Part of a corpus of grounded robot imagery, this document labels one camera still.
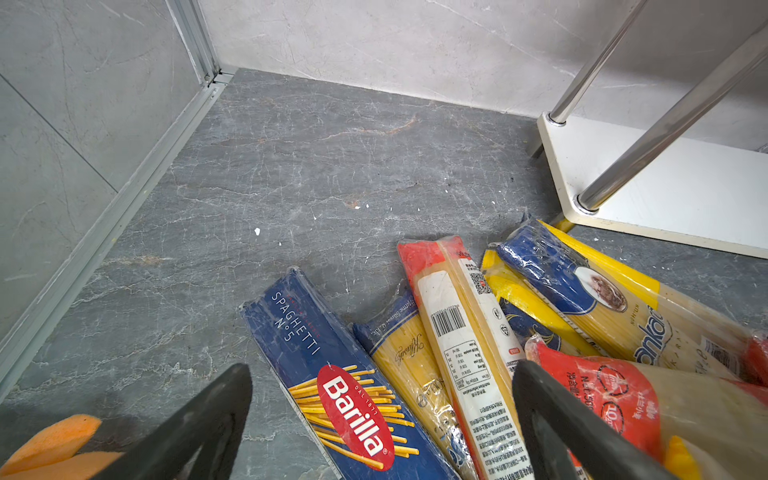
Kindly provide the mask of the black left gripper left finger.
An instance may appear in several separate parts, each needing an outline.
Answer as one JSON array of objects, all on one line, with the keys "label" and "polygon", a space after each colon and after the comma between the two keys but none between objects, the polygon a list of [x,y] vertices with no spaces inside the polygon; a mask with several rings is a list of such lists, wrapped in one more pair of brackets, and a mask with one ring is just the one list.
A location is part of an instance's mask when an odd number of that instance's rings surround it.
[{"label": "black left gripper left finger", "polygon": [[250,369],[230,366],[149,436],[95,475],[97,479],[228,479],[252,400]]}]

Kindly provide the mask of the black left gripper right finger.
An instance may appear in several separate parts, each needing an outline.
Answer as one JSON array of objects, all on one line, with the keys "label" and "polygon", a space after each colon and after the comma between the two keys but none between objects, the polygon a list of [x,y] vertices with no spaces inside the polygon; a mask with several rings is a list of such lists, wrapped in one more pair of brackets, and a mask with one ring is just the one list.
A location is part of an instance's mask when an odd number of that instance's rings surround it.
[{"label": "black left gripper right finger", "polygon": [[512,393],[536,479],[575,479],[576,458],[594,479],[672,479],[533,361],[520,362]]}]

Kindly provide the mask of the red white label spaghetti bag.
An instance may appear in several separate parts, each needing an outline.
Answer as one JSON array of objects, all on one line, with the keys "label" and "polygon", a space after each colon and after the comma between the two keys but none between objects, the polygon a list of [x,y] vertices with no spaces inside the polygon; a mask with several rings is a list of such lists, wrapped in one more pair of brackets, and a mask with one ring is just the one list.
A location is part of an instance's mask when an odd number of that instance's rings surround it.
[{"label": "red white label spaghetti bag", "polygon": [[512,391],[524,348],[484,274],[458,236],[397,250],[479,477],[533,478]]}]

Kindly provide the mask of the yellow Stature spaghetti bag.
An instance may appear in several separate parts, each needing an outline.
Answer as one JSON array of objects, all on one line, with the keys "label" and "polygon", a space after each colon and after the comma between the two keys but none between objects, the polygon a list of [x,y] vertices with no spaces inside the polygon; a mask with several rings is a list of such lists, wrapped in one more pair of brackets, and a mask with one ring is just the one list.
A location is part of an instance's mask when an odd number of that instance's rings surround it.
[{"label": "yellow Stature spaghetti bag", "polygon": [[602,356],[542,300],[521,275],[510,269],[494,249],[485,250],[481,269],[509,326],[523,344],[539,335],[552,350],[579,357]]}]

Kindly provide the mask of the red horizontal spaghetti bag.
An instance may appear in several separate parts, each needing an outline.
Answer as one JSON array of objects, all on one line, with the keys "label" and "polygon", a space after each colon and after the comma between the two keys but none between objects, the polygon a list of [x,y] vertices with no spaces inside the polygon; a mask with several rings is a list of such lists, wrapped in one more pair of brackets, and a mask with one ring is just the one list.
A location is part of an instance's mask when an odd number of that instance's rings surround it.
[{"label": "red horizontal spaghetti bag", "polygon": [[684,479],[767,476],[767,390],[605,357],[576,357],[538,336],[529,360],[622,438]]}]

